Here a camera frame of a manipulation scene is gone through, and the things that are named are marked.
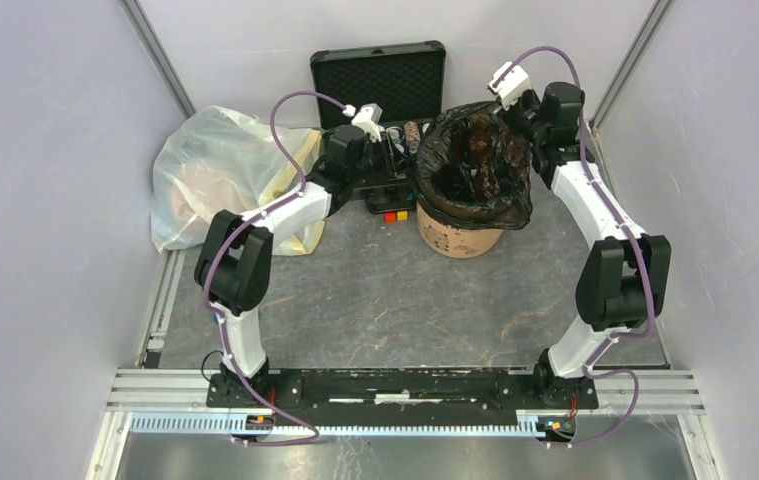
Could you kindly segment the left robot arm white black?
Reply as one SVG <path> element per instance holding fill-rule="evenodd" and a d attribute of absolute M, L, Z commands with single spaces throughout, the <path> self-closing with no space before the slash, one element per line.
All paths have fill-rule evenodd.
<path fill-rule="evenodd" d="M 363 185 L 403 176 L 409 162 L 409 153 L 388 133 L 373 137 L 356 126 L 335 127 L 324 133 L 319 159 L 293 189 L 253 210 L 214 216 L 194 280 L 220 335 L 220 373 L 232 381 L 230 392 L 243 406 L 257 407 L 269 394 L 259 305 L 269 288 L 274 248 L 335 214 Z"/>

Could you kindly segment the orange capybara trash bin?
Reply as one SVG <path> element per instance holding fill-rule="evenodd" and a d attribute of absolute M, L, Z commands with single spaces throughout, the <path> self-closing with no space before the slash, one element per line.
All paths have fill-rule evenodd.
<path fill-rule="evenodd" d="M 487 253 L 504 233 L 499 229 L 469 230 L 443 223 L 421 203 L 416 206 L 416 221 L 423 241 L 434 251 L 454 259 L 470 259 Z"/>

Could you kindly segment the black trash bag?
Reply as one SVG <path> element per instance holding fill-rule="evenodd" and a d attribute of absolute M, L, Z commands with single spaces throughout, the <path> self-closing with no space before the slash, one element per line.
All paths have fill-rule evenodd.
<path fill-rule="evenodd" d="M 438 115 L 409 167 L 417 204 L 466 230 L 520 230 L 533 213 L 531 151 L 497 116 L 494 101 Z"/>

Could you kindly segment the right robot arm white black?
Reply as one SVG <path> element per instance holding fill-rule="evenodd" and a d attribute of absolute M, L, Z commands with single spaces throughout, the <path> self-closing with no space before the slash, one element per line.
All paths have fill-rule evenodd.
<path fill-rule="evenodd" d="M 665 236 L 650 235 L 633 221 L 602 180 L 589 150 L 579 87 L 553 82 L 538 95 L 523 80 L 492 91 L 499 117 L 529 141 L 534 171 L 565 205 L 589 247 L 575 289 L 577 316 L 543 353 L 532 382 L 535 400 L 557 408 L 572 396 L 571 380 L 590 377 L 610 346 L 654 334 L 672 247 Z"/>

